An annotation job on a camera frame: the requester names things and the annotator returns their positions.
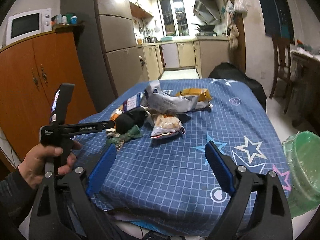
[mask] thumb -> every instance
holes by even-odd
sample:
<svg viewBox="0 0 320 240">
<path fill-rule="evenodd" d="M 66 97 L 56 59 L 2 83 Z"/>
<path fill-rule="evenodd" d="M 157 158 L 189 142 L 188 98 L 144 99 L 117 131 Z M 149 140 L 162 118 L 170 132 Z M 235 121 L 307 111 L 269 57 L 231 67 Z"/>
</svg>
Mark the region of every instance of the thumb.
<svg viewBox="0 0 320 240">
<path fill-rule="evenodd" d="M 38 159 L 45 159 L 47 157 L 58 157 L 62 154 L 63 150 L 60 147 L 55 146 L 43 146 L 38 144 L 34 149 L 34 157 Z"/>
</svg>

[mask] pink star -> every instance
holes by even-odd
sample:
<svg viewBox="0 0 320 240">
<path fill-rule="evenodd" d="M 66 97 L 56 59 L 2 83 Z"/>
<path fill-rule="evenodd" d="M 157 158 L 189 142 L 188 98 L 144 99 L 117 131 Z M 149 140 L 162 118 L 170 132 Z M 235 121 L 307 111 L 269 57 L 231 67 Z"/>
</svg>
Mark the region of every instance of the pink star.
<svg viewBox="0 0 320 240">
<path fill-rule="evenodd" d="M 290 170 L 288 170 L 288 171 L 286 171 L 286 172 L 284 172 L 284 173 L 281 173 L 274 164 L 272 165 L 272 169 L 273 169 L 273 171 L 275 171 L 276 173 L 278 173 L 279 176 L 281 176 L 281 177 L 285 176 L 284 182 L 287 184 L 287 186 L 282 185 L 282 187 L 283 187 L 283 189 L 286 189 L 286 190 L 288 190 L 288 191 L 291 191 L 291 185 L 288 183 Z"/>
</svg>

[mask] metal screw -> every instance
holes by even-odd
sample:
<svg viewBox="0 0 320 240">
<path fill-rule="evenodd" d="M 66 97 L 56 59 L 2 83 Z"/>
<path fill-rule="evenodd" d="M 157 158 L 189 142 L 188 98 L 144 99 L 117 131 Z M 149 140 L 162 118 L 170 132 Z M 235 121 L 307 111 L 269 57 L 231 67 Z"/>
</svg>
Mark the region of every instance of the metal screw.
<svg viewBox="0 0 320 240">
<path fill-rule="evenodd" d="M 238 167 L 238 171 L 240 171 L 240 172 L 246 172 L 246 170 L 247 170 L 247 168 L 244 167 L 244 166 L 242 166 L 242 165 L 240 165 L 240 166 Z"/>
<path fill-rule="evenodd" d="M 48 179 L 48 178 L 50 178 L 52 176 L 52 172 L 51 171 L 47 171 L 44 176 Z"/>
<path fill-rule="evenodd" d="M 269 171 L 269 175 L 273 178 L 277 176 L 277 174 L 274 171 Z"/>
<path fill-rule="evenodd" d="M 84 168 L 83 167 L 77 167 L 76 169 L 75 169 L 75 172 L 77 173 L 77 174 L 80 174 L 80 173 L 82 173 L 84 171 Z"/>
</svg>

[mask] blue tablecloth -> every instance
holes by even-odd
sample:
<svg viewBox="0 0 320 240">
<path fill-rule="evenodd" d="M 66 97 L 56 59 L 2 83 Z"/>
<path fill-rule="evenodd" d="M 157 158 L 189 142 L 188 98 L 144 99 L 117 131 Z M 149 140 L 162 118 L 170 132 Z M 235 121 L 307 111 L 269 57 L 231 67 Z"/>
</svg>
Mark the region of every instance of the blue tablecloth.
<svg viewBox="0 0 320 240">
<path fill-rule="evenodd" d="M 175 95 L 184 88 L 208 88 L 213 97 L 211 111 L 180 115 L 186 134 L 155 140 L 152 127 L 141 128 L 143 138 L 126 143 L 106 177 L 100 194 L 92 201 L 103 210 L 128 208 L 160 229 L 171 228 L 186 235 L 207 236 L 228 204 L 204 155 L 205 144 L 212 140 L 220 151 L 237 165 L 250 171 L 275 170 L 286 195 L 290 190 L 289 168 L 281 143 L 263 108 L 243 83 L 216 79 L 160 81 L 162 90 Z M 129 97 L 143 92 L 139 83 L 110 106 L 81 122 L 108 120 L 111 113 Z M 106 134 L 76 138 L 84 147 L 77 153 L 76 165 L 84 165 L 99 154 Z M 251 194 L 244 221 L 255 200 Z"/>
</svg>

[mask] blue gripper pad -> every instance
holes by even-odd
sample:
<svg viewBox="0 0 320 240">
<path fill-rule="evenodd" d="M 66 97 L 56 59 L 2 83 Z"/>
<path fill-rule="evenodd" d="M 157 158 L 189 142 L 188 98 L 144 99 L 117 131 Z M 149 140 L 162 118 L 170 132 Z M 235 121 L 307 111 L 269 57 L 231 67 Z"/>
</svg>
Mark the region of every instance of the blue gripper pad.
<svg viewBox="0 0 320 240">
<path fill-rule="evenodd" d="M 229 168 L 221 158 L 219 154 L 222 155 L 222 153 L 218 153 L 217 149 L 215 149 L 212 144 L 213 142 L 208 142 L 205 145 L 205 157 L 207 158 L 207 161 L 216 176 L 219 185 L 221 189 L 224 192 L 227 192 L 230 196 L 233 195 L 233 193 L 236 191 L 234 185 L 233 185 L 233 175 L 230 172 Z"/>
<path fill-rule="evenodd" d="M 86 193 L 89 197 L 91 197 L 94 193 L 100 192 L 102 184 L 106 179 L 111 166 L 116 160 L 116 155 L 116 147 L 114 144 L 111 144 L 88 177 L 88 187 Z"/>
</svg>

